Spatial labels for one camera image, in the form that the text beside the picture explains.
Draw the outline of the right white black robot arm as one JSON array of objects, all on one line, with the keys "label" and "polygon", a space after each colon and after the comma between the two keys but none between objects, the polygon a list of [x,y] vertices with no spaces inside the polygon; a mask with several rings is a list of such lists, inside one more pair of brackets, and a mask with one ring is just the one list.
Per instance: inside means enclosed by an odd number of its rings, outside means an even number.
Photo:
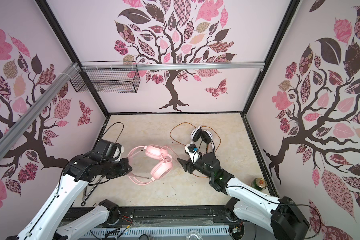
[{"label": "right white black robot arm", "polygon": [[251,222],[274,234],[277,240],[306,238],[310,223],[291,198],[270,196],[243,183],[223,169],[213,153],[177,161],[185,172],[201,173],[208,177],[214,190],[231,197],[226,204],[226,214],[231,221]]}]

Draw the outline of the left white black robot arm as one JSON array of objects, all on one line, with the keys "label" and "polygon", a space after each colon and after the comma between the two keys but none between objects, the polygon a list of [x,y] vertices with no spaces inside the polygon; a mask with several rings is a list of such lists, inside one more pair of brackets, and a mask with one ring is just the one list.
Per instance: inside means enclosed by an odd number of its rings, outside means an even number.
[{"label": "left white black robot arm", "polygon": [[61,226],[66,213],[77,196],[96,177],[107,180],[126,176],[132,168],[121,155],[124,148],[119,143],[99,140],[93,150],[75,156],[63,168],[58,185],[30,223],[10,240],[78,240],[95,227],[119,221],[118,205],[110,200],[101,201],[97,207],[78,219]]}]

